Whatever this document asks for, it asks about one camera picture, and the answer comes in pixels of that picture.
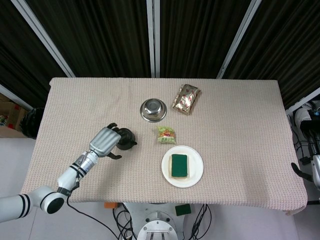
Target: metal bowl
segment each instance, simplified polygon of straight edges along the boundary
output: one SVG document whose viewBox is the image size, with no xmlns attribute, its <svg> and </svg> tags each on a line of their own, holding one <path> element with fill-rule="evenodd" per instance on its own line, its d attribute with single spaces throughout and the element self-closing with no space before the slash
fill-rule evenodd
<svg viewBox="0 0 320 240">
<path fill-rule="evenodd" d="M 157 98 L 144 101 L 140 107 L 142 118 L 148 122 L 156 123 L 164 119 L 167 114 L 167 106 Z"/>
</svg>

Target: floor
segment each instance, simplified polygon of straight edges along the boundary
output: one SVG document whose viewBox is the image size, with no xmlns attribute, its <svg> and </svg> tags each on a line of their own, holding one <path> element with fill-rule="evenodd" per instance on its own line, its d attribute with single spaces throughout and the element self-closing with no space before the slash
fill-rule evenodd
<svg viewBox="0 0 320 240">
<path fill-rule="evenodd" d="M 0 138 L 2 168 L 0 168 L 0 197 L 18 194 L 27 174 L 35 141 L 23 138 Z M 73 203 L 111 227 L 117 227 L 112 212 L 102 202 Z M 315 240 L 319 239 L 320 207 L 308 206 L 303 212 L 286 216 L 282 211 L 244 206 L 211 205 L 213 220 L 203 240 Z M 196 211 L 184 221 L 185 239 L 188 239 Z M 204 219 L 202 229 L 209 223 Z M 0 223 L 4 240 L 114 239 L 113 235 L 90 218 L 64 205 L 49 215 L 33 208 L 22 219 Z"/>
</svg>

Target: table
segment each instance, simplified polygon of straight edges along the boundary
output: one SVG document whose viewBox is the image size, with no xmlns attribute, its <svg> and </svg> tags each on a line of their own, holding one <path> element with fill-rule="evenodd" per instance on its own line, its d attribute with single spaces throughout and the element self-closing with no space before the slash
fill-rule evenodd
<svg viewBox="0 0 320 240">
<path fill-rule="evenodd" d="M 181 84 L 201 89 L 191 115 L 171 105 Z M 57 188 L 58 177 L 101 128 L 129 128 L 137 145 L 119 160 L 100 158 L 72 194 L 72 202 L 207 203 L 285 211 L 306 206 L 292 132 L 276 80 L 176 78 L 53 78 L 22 192 Z M 141 104 L 158 98 L 166 117 L 150 123 Z M 170 144 L 157 142 L 156 126 L 175 129 L 178 145 L 199 152 L 201 180 L 189 188 L 170 185 L 161 161 Z"/>
</svg>

